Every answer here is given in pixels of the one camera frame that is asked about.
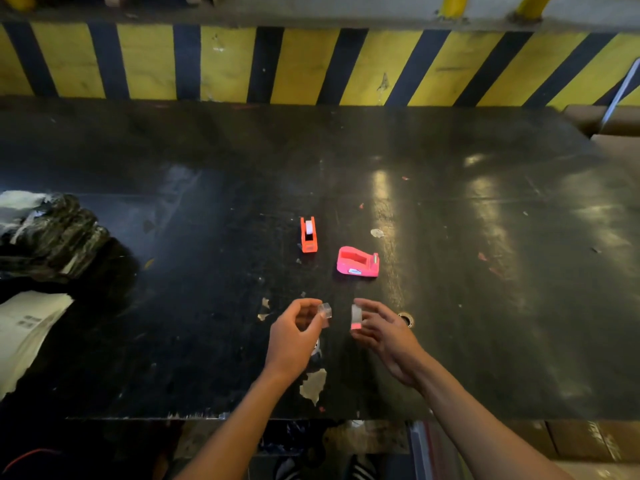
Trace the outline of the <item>person's left hand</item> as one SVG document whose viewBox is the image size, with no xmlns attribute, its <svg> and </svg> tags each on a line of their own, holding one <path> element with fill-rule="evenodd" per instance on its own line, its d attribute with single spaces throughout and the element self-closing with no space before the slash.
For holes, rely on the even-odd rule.
<svg viewBox="0 0 640 480">
<path fill-rule="evenodd" d="M 323 301 L 317 298 L 293 300 L 269 331 L 264 374 L 283 386 L 290 386 L 306 369 L 315 347 L 304 347 L 301 332 L 317 314 Z"/>
</svg>

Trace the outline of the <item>person's right hand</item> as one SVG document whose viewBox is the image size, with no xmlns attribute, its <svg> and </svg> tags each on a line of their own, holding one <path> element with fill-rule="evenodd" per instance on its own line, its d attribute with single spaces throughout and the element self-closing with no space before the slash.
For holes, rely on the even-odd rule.
<svg viewBox="0 0 640 480">
<path fill-rule="evenodd" d="M 381 332 L 381 346 L 368 348 L 395 379 L 425 395 L 426 372 L 433 359 L 421 347 L 412 330 L 400 316 L 378 301 L 355 298 L 354 304 L 362 308 L 362 323 Z"/>
</svg>

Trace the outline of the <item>person's left forearm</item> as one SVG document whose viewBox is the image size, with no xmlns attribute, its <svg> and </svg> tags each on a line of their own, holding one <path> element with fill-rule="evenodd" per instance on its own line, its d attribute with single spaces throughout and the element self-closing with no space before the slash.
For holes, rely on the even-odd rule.
<svg viewBox="0 0 640 480">
<path fill-rule="evenodd" d="M 267 365 L 235 411 L 174 480 L 243 480 L 277 402 L 301 371 Z"/>
</svg>

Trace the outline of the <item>person's right forearm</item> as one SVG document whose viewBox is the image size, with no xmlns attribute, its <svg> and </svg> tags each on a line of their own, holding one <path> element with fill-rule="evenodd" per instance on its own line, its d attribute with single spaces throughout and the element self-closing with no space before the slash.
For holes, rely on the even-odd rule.
<svg viewBox="0 0 640 480">
<path fill-rule="evenodd" d="M 475 400 L 424 351 L 412 375 L 475 480 L 573 480 Z"/>
</svg>

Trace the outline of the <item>pink tape dispenser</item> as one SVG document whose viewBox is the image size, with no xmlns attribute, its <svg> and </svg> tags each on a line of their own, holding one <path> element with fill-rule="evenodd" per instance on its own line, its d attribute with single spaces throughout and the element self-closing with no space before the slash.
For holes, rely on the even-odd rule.
<svg viewBox="0 0 640 480">
<path fill-rule="evenodd" d="M 337 271 L 345 275 L 376 278 L 380 273 L 379 254 L 368 254 L 354 247 L 343 246 L 338 252 Z"/>
</svg>

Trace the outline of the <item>orange tape dispenser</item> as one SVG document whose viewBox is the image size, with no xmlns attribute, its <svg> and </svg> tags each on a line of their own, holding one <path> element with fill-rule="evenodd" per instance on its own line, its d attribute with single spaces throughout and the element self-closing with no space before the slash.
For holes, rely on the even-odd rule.
<svg viewBox="0 0 640 480">
<path fill-rule="evenodd" d="M 315 217 L 308 219 L 300 217 L 300 248 L 303 253 L 316 253 L 318 251 L 317 231 Z"/>
</svg>

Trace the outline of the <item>person's black striped shoe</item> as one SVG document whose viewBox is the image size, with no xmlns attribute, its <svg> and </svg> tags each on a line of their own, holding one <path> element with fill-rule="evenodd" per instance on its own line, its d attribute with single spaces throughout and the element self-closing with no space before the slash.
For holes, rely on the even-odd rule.
<svg viewBox="0 0 640 480">
<path fill-rule="evenodd" d="M 349 460 L 346 480 L 380 480 L 380 473 L 369 455 L 354 454 Z"/>
<path fill-rule="evenodd" d="M 281 457 L 276 462 L 273 480 L 301 480 L 301 471 L 298 457 Z"/>
</svg>

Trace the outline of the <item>flat brown cardboard box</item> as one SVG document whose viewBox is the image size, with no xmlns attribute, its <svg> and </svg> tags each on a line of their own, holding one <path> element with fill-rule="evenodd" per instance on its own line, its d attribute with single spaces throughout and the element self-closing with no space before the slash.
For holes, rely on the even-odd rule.
<svg viewBox="0 0 640 480">
<path fill-rule="evenodd" d="M 640 421 L 509 420 L 506 425 L 574 480 L 640 480 Z"/>
</svg>

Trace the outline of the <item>yellow black striped barrier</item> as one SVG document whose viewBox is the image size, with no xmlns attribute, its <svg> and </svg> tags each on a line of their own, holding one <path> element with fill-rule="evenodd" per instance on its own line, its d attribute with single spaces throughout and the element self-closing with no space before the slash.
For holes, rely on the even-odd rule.
<svg viewBox="0 0 640 480">
<path fill-rule="evenodd" d="M 0 95 L 240 104 L 608 105 L 640 34 L 0 22 Z"/>
</svg>

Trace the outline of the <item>pile of black plastic bags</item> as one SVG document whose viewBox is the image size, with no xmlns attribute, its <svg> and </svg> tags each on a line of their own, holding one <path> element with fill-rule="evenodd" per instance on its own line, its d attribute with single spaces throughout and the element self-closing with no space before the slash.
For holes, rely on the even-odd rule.
<svg viewBox="0 0 640 480">
<path fill-rule="evenodd" d="M 0 193 L 0 280 L 76 280 L 110 238 L 75 195 Z"/>
</svg>

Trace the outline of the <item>white paper sheet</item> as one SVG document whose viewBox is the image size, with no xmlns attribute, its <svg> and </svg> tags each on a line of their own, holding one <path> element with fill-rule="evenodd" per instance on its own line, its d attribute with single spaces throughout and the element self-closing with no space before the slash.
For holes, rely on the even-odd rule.
<svg viewBox="0 0 640 480">
<path fill-rule="evenodd" d="M 0 304 L 0 402 L 15 391 L 53 325 L 73 302 L 65 293 L 30 290 Z"/>
</svg>

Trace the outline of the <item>white rod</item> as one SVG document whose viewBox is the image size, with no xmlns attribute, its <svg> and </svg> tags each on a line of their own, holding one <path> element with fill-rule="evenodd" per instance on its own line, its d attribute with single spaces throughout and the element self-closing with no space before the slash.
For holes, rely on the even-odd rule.
<svg viewBox="0 0 640 480">
<path fill-rule="evenodd" d="M 633 81 L 633 79 L 635 77 L 635 74 L 636 74 L 636 72 L 637 72 L 639 67 L 640 67 L 640 57 L 636 58 L 636 60 L 631 65 L 631 67 L 630 67 L 629 71 L 627 72 L 625 78 L 623 79 L 622 83 L 620 84 L 620 87 L 616 91 L 611 103 L 608 105 L 608 107 L 607 107 L 602 119 L 600 120 L 600 123 L 598 125 L 598 133 L 599 134 L 606 127 L 606 124 L 610 120 L 612 114 L 615 112 L 617 105 L 620 103 L 620 100 L 625 95 L 625 92 L 627 91 L 627 88 L 629 87 L 630 83 Z"/>
</svg>

